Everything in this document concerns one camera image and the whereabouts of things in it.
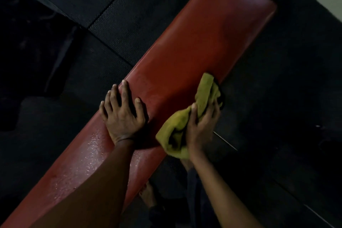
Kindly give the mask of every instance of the finger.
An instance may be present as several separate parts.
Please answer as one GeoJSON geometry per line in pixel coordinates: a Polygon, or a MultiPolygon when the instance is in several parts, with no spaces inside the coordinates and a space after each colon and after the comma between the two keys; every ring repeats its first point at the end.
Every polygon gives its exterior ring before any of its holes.
{"type": "Polygon", "coordinates": [[[111,91],[109,90],[105,98],[105,109],[107,111],[107,114],[110,114],[113,111],[112,106],[110,104],[110,93],[111,91]]]}
{"type": "Polygon", "coordinates": [[[101,101],[101,104],[100,104],[100,108],[99,108],[99,112],[100,112],[100,115],[103,119],[103,121],[107,121],[108,119],[108,115],[106,113],[106,110],[105,110],[105,101],[101,101]]]}
{"type": "Polygon", "coordinates": [[[135,107],[135,111],[136,111],[136,118],[138,120],[138,122],[141,125],[144,125],[146,122],[145,119],[145,115],[144,115],[144,108],[143,105],[141,104],[141,100],[139,97],[137,97],[134,101],[134,107],[135,107]]]}
{"type": "Polygon", "coordinates": [[[119,109],[118,104],[118,86],[116,84],[113,85],[112,90],[110,92],[110,104],[112,105],[113,111],[116,112],[119,109]]]}
{"type": "Polygon", "coordinates": [[[211,120],[211,118],[213,117],[214,108],[215,107],[213,101],[209,101],[206,114],[203,117],[203,121],[208,122],[211,120]]]}
{"type": "Polygon", "coordinates": [[[213,118],[215,119],[215,122],[217,122],[220,118],[221,112],[220,112],[220,106],[219,103],[217,102],[217,99],[214,101],[214,113],[213,113],[213,118]]]}
{"type": "Polygon", "coordinates": [[[128,83],[126,80],[122,81],[122,93],[121,93],[122,104],[121,107],[129,110],[129,100],[128,100],[128,83]]]}
{"type": "Polygon", "coordinates": [[[189,118],[189,125],[196,125],[196,119],[197,119],[197,105],[196,103],[193,103],[191,105],[191,114],[189,118]]]}

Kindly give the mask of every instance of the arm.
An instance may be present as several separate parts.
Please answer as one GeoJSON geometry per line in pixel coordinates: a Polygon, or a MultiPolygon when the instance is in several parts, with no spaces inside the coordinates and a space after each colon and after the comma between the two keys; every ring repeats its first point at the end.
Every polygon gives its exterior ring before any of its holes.
{"type": "Polygon", "coordinates": [[[190,160],[203,183],[221,226],[262,228],[263,226],[225,183],[203,152],[203,146],[212,141],[214,127],[220,117],[217,101],[209,103],[205,116],[198,124],[196,124],[196,117],[197,107],[194,104],[186,133],[190,160]]]}
{"type": "Polygon", "coordinates": [[[108,92],[100,113],[115,144],[103,164],[31,228],[118,227],[125,200],[134,134],[145,124],[143,107],[135,100],[135,117],[128,106],[128,84],[122,87],[122,106],[117,101],[118,88],[108,92]]]}

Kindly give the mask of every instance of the dark shorts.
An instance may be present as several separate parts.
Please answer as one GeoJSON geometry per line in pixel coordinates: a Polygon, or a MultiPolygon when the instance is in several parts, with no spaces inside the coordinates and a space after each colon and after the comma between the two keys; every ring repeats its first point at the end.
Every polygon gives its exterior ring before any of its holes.
{"type": "MultiPolygon", "coordinates": [[[[219,228],[220,224],[195,169],[188,172],[187,203],[193,228],[219,228]]],[[[152,228],[174,228],[174,221],[160,205],[149,210],[152,228]]]]}

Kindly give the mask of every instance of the left hand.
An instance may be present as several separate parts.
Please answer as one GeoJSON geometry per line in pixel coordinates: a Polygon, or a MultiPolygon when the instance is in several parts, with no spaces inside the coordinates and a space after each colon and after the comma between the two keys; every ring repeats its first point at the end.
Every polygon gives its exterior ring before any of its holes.
{"type": "Polygon", "coordinates": [[[108,91],[105,101],[101,101],[100,104],[100,114],[114,144],[117,144],[117,142],[122,140],[134,140],[135,134],[140,131],[146,123],[141,100],[136,98],[134,101],[137,115],[135,117],[129,108],[128,94],[128,83],[126,80],[123,80],[121,106],[119,106],[117,100],[120,93],[116,84],[114,84],[112,89],[108,91]]]}

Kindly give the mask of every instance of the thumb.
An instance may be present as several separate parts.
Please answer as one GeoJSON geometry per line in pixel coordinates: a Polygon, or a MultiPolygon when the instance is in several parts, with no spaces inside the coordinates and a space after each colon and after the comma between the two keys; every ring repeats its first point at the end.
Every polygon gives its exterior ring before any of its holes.
{"type": "Polygon", "coordinates": [[[196,119],[197,119],[197,105],[196,103],[193,103],[191,105],[191,114],[189,118],[189,124],[196,125],[196,119]]]}

